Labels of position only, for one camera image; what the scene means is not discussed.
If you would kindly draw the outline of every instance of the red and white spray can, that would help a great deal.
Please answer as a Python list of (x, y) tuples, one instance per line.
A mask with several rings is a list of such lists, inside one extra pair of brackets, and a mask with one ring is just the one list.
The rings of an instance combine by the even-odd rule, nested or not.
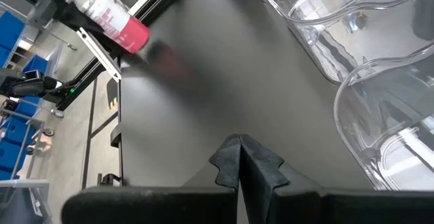
[(120, 0), (74, 0), (81, 12), (98, 23), (104, 34), (130, 53), (136, 53), (149, 40), (150, 31), (131, 16)]

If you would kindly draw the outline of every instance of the white metal bar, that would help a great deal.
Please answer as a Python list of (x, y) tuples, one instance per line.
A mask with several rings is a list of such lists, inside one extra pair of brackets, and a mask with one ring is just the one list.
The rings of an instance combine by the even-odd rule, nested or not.
[(39, 179), (17, 179), (17, 180), (4, 180), (0, 181), (0, 187), (17, 187), (17, 188), (28, 188), (28, 187), (48, 187), (48, 180)]
[(101, 44), (96, 40), (96, 38), (85, 31), (85, 29), (80, 28), (77, 31), (78, 36), (83, 40), (86, 46), (90, 49), (90, 51), (95, 55), (95, 57), (100, 61), (100, 63), (104, 66), (110, 76), (116, 81), (119, 82), (121, 80), (121, 70), (115, 63), (115, 61), (106, 53)]

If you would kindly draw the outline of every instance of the blue storage crate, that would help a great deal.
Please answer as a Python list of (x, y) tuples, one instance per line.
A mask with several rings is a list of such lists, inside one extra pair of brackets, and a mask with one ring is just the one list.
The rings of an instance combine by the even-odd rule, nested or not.
[(30, 62), (23, 69), (24, 72), (27, 71), (41, 71), (43, 74), (47, 71), (48, 61), (39, 57), (38, 55), (33, 56)]
[[(8, 143), (4, 139), (0, 140), (0, 170), (12, 172), (19, 155), (20, 146)], [(22, 151), (17, 171), (22, 168), (25, 158), (26, 149)]]
[(5, 66), (6, 60), (11, 52), (3, 47), (0, 47), (0, 67)]
[(0, 170), (0, 181), (10, 180), (12, 176), (12, 172), (7, 172), (4, 170)]
[(9, 51), (12, 50), (24, 28), (25, 24), (21, 22), (21, 20), (11, 15), (9, 12), (5, 12), (0, 17), (0, 46)]
[[(32, 103), (38, 105), (39, 101), (41, 99), (39, 97), (27, 96), (27, 97), (21, 98), (21, 100), (29, 101), (29, 102), (32, 102)], [(37, 111), (37, 107), (35, 105), (31, 105), (31, 104), (28, 104), (26, 102), (21, 102), (21, 101), (18, 102), (18, 106), (15, 109), (16, 113), (19, 113), (21, 115), (26, 115), (29, 117), (33, 117), (36, 114), (36, 111)]]
[[(3, 140), (19, 147), (21, 146), (27, 131), (26, 121), (18, 119), (15, 116), (10, 116), (9, 119), (1, 126), (1, 128), (6, 129)], [(35, 132), (35, 127), (30, 126), (25, 143), (26, 147), (31, 144), (32, 136), (35, 134)]]

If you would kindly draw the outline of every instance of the gray table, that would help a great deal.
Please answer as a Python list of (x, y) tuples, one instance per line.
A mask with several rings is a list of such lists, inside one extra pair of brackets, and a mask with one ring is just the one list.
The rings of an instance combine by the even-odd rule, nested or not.
[(246, 133), (323, 186), (370, 188), (334, 127), (337, 87), (271, 6), (179, 0), (151, 31), (150, 43), (174, 54), (122, 61), (121, 169), (130, 185), (181, 186), (229, 134)]

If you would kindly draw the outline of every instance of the transparent plastic bin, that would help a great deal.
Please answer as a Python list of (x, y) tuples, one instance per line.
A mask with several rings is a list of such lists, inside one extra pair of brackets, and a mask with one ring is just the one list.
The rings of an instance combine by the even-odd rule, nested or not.
[(357, 67), (334, 121), (375, 189), (434, 190), (434, 45)]
[(338, 83), (367, 60), (408, 56), (434, 41), (434, 0), (267, 1)]

